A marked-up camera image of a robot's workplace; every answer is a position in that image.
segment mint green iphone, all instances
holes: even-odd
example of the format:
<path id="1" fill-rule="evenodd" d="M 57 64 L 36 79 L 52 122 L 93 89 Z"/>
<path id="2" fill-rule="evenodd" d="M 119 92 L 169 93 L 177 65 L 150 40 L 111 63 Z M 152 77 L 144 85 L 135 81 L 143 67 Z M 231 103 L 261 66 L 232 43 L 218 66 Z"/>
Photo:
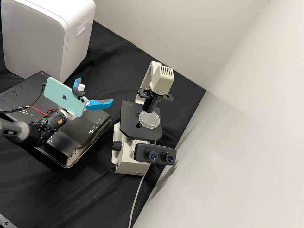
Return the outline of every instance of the mint green iphone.
<path id="1" fill-rule="evenodd" d="M 78 97 L 73 94 L 72 89 L 65 84 L 49 77 L 43 92 L 44 96 L 60 105 L 62 108 L 72 112 L 75 116 L 82 116 L 88 99 L 85 96 Z"/>

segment vent slot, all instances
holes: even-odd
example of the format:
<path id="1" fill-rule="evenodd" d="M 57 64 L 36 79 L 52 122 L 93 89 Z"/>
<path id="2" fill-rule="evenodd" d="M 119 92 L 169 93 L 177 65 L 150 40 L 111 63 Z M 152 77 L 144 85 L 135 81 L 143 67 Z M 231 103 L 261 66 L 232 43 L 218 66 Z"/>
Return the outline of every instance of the vent slot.
<path id="1" fill-rule="evenodd" d="M 162 69 L 161 70 L 162 74 L 168 75 L 168 76 L 171 76 L 171 77 L 173 76 L 172 68 L 162 66 L 161 69 Z"/>

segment blue phone clamp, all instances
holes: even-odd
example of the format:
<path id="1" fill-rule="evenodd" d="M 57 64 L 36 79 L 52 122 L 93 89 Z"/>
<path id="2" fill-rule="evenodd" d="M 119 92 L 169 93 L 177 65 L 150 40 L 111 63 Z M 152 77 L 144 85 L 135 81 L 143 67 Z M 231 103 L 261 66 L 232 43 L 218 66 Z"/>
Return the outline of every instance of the blue phone clamp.
<path id="1" fill-rule="evenodd" d="M 79 90 L 79 85 L 81 84 L 81 78 L 77 78 L 74 81 L 74 86 L 72 89 L 73 94 L 78 97 L 82 97 L 85 92 Z M 113 104 L 113 99 L 108 100 L 89 100 L 90 103 L 86 106 L 88 110 L 100 110 L 100 109 L 107 109 Z"/>

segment white wall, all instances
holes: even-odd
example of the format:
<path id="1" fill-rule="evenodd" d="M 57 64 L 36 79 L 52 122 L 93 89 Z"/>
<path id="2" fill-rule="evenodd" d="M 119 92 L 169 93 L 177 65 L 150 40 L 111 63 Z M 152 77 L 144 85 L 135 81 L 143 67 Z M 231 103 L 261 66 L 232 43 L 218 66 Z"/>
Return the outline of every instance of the white wall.
<path id="1" fill-rule="evenodd" d="M 267 0 L 95 0 L 95 20 L 209 88 Z"/>
<path id="2" fill-rule="evenodd" d="M 262 10 L 135 228 L 304 227 L 303 38 L 302 0 Z"/>

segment white knob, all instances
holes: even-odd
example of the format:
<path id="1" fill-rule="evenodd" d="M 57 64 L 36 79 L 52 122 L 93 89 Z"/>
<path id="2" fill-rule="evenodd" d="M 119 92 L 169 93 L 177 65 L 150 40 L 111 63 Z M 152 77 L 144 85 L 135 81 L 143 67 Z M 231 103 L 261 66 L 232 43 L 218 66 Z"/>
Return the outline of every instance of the white knob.
<path id="1" fill-rule="evenodd" d="M 84 84 L 79 84 L 78 85 L 78 90 L 81 91 L 81 92 L 84 91 L 85 90 L 85 85 Z"/>

